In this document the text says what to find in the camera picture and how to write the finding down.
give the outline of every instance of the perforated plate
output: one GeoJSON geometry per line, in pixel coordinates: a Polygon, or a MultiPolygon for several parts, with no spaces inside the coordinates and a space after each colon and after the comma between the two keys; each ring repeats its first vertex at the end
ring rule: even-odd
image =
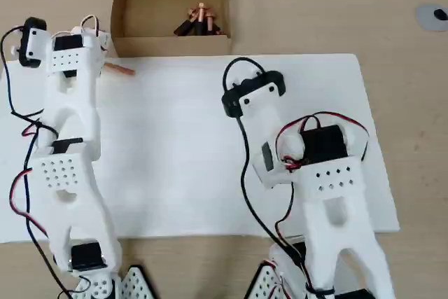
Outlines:
{"type": "MultiPolygon", "coordinates": [[[[85,281],[84,279],[82,279],[77,287],[75,288],[75,291],[84,291],[87,287],[89,286],[89,283],[87,281],[85,281]]],[[[89,288],[86,292],[82,292],[82,293],[72,293],[71,297],[73,299],[90,299],[91,297],[91,288],[89,288]]]]}
{"type": "Polygon", "coordinates": [[[139,267],[130,267],[121,283],[122,299],[157,299],[139,267]]]}
{"type": "MultiPolygon", "coordinates": [[[[277,277],[274,269],[267,263],[262,263],[255,275],[255,279],[252,281],[245,299],[268,299],[276,284],[280,284],[280,279],[277,277]]],[[[270,299],[282,298],[283,292],[281,287],[277,286],[270,299]]]]}

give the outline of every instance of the hole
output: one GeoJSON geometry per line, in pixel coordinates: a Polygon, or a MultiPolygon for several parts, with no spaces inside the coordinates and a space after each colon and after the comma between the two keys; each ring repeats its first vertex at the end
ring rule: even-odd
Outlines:
{"type": "Polygon", "coordinates": [[[56,190],[56,196],[60,202],[69,204],[69,203],[73,203],[76,200],[77,194],[69,193],[65,189],[61,189],[61,190],[56,190]]]}
{"type": "Polygon", "coordinates": [[[334,226],[343,226],[347,221],[347,206],[343,197],[324,200],[325,213],[328,221],[334,226]]]}
{"type": "Polygon", "coordinates": [[[440,20],[440,21],[447,21],[448,20],[448,14],[442,10],[441,8],[439,8],[438,10],[434,11],[434,16],[440,20]]]}

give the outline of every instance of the copper pin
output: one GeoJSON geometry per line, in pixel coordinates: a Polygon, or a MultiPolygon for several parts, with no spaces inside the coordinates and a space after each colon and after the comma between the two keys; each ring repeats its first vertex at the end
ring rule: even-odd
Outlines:
{"type": "Polygon", "coordinates": [[[116,71],[119,71],[120,73],[124,74],[124,75],[130,75],[133,76],[135,75],[135,70],[133,69],[129,69],[129,68],[124,68],[122,66],[119,66],[118,64],[113,64],[113,63],[109,63],[109,62],[105,62],[104,63],[105,67],[108,68],[112,68],[115,69],[116,71]]]}
{"type": "Polygon", "coordinates": [[[199,16],[199,13],[195,13],[195,12],[193,12],[193,14],[190,15],[190,21],[191,21],[191,22],[196,21],[196,19],[197,19],[198,16],[199,16]]]}
{"type": "Polygon", "coordinates": [[[213,31],[213,20],[215,18],[214,13],[209,9],[205,13],[205,17],[207,18],[207,32],[213,31]]]}
{"type": "Polygon", "coordinates": [[[204,5],[204,3],[199,3],[197,5],[197,7],[199,8],[199,17],[197,18],[197,21],[203,22],[204,21],[204,14],[205,14],[205,5],[204,5]]]}

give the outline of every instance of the black wire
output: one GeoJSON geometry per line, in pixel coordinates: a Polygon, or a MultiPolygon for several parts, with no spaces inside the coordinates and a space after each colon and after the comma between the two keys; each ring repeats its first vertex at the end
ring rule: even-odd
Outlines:
{"type": "MultiPolygon", "coordinates": [[[[86,292],[92,285],[92,282],[90,281],[90,279],[83,277],[83,276],[79,276],[81,279],[84,279],[85,281],[87,281],[89,284],[87,285],[86,288],[84,288],[82,291],[76,291],[76,290],[69,290],[70,293],[84,293],[86,292]]],[[[57,295],[57,299],[60,298],[61,294],[63,294],[62,291],[59,292],[59,294],[57,295]]]]}
{"type": "Polygon", "coordinates": [[[11,28],[9,31],[7,31],[0,40],[0,55],[1,55],[1,61],[3,62],[3,66],[5,68],[5,74],[6,74],[6,85],[8,86],[8,100],[9,100],[9,106],[11,107],[11,111],[15,111],[13,106],[13,100],[11,98],[11,80],[9,77],[9,69],[8,65],[6,64],[6,58],[5,58],[5,52],[4,52],[4,42],[5,39],[8,37],[9,34],[19,30],[23,29],[23,26],[17,26],[14,28],[11,28]]]}
{"type": "MultiPolygon", "coordinates": [[[[24,163],[23,163],[23,169],[28,169],[28,162],[29,162],[29,159],[31,157],[32,150],[33,150],[34,144],[36,143],[36,140],[37,140],[38,136],[39,136],[39,128],[36,128],[36,134],[33,136],[31,142],[29,143],[29,148],[28,148],[28,151],[27,151],[27,155],[25,156],[25,160],[24,160],[24,163]]],[[[23,181],[24,181],[24,186],[25,186],[24,188],[25,188],[25,199],[26,199],[26,203],[27,203],[27,213],[29,213],[30,210],[31,210],[31,202],[30,202],[30,199],[29,199],[28,176],[26,174],[23,177],[23,181]]],[[[33,233],[32,229],[31,229],[30,223],[31,223],[31,221],[27,218],[26,224],[27,224],[27,231],[28,231],[29,237],[33,241],[34,246],[36,247],[37,251],[41,255],[41,257],[43,259],[43,262],[47,266],[48,271],[50,271],[50,274],[52,275],[53,279],[56,281],[57,285],[61,288],[62,292],[68,298],[71,298],[71,295],[70,295],[69,291],[63,285],[63,283],[61,282],[59,277],[56,275],[55,271],[53,270],[53,267],[50,264],[50,261],[48,260],[47,256],[43,252],[43,250],[41,248],[41,245],[37,242],[37,239],[35,238],[34,233],[33,233]]]]}
{"type": "Polygon", "coordinates": [[[83,28],[84,24],[89,21],[90,19],[94,18],[95,19],[95,26],[96,26],[96,31],[95,34],[97,35],[97,37],[99,36],[99,19],[97,16],[95,15],[89,15],[88,17],[86,17],[82,22],[81,22],[81,28],[83,28]]]}
{"type": "Polygon", "coordinates": [[[244,57],[244,56],[237,57],[236,59],[233,59],[232,61],[230,61],[230,63],[225,68],[225,71],[224,71],[224,74],[223,74],[223,89],[224,89],[224,92],[228,91],[228,89],[227,89],[227,75],[229,73],[229,70],[230,70],[230,68],[232,68],[232,66],[235,63],[237,63],[239,61],[246,61],[246,62],[249,62],[249,63],[253,64],[257,68],[259,68],[259,70],[262,72],[262,74],[266,72],[265,69],[258,62],[254,61],[252,59],[249,59],[248,57],[244,57]]]}
{"type": "Polygon", "coordinates": [[[35,125],[36,127],[42,127],[44,129],[51,131],[56,136],[56,138],[58,138],[59,134],[53,127],[47,126],[47,125],[43,124],[42,122],[32,120],[31,118],[29,118],[29,117],[40,114],[42,112],[42,110],[33,112],[33,113],[29,113],[27,115],[22,115],[21,113],[18,113],[14,108],[13,98],[12,98],[12,94],[11,94],[11,77],[9,74],[8,64],[6,63],[5,52],[4,52],[4,42],[5,42],[5,39],[9,36],[9,34],[13,33],[14,31],[20,30],[20,29],[23,29],[23,26],[17,26],[17,27],[11,28],[9,31],[7,31],[1,37],[1,40],[0,40],[0,56],[1,56],[1,61],[3,62],[3,67],[5,69],[5,74],[6,74],[6,86],[8,88],[8,102],[9,102],[9,107],[11,109],[11,114],[15,117],[18,117],[20,119],[27,121],[28,123],[31,123],[32,125],[35,125]]]}
{"type": "MultiPolygon", "coordinates": [[[[256,61],[254,61],[248,57],[237,57],[236,59],[232,60],[225,68],[225,71],[223,74],[224,92],[228,91],[227,83],[226,83],[227,77],[228,77],[228,72],[229,72],[230,68],[235,63],[237,63],[239,61],[245,61],[245,62],[254,64],[255,66],[257,66],[257,68],[259,68],[259,70],[262,72],[262,74],[266,72],[265,69],[261,65],[259,65],[256,61]]],[[[274,241],[274,243],[277,244],[278,246],[280,246],[280,248],[282,248],[285,251],[285,253],[291,258],[291,260],[293,260],[294,263],[296,264],[297,260],[301,260],[300,257],[298,259],[295,258],[294,255],[297,255],[296,257],[298,257],[297,252],[294,249],[291,249],[289,246],[285,246],[285,244],[283,244],[283,242],[281,242],[280,239],[277,236],[275,236],[274,233],[265,225],[265,223],[257,215],[257,212],[255,211],[255,209],[252,207],[251,201],[247,195],[245,178],[246,178],[247,167],[249,165],[249,160],[251,158],[251,153],[250,153],[250,148],[249,148],[249,141],[247,139],[247,133],[246,133],[246,130],[244,129],[244,125],[241,121],[241,118],[236,118],[236,119],[238,122],[239,129],[241,130],[241,135],[243,136],[244,148],[246,151],[246,159],[244,161],[244,166],[241,171],[241,177],[240,177],[241,191],[243,192],[244,201],[246,202],[246,205],[249,208],[249,211],[252,213],[252,216],[255,218],[255,220],[261,226],[261,228],[263,228],[263,230],[269,235],[269,237],[274,241]]]]}

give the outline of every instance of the grey round object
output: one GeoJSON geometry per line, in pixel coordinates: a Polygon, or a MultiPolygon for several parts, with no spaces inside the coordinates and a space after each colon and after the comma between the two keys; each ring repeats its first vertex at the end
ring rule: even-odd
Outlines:
{"type": "Polygon", "coordinates": [[[419,25],[427,31],[448,31],[448,8],[424,4],[416,8],[415,16],[419,25]]]}

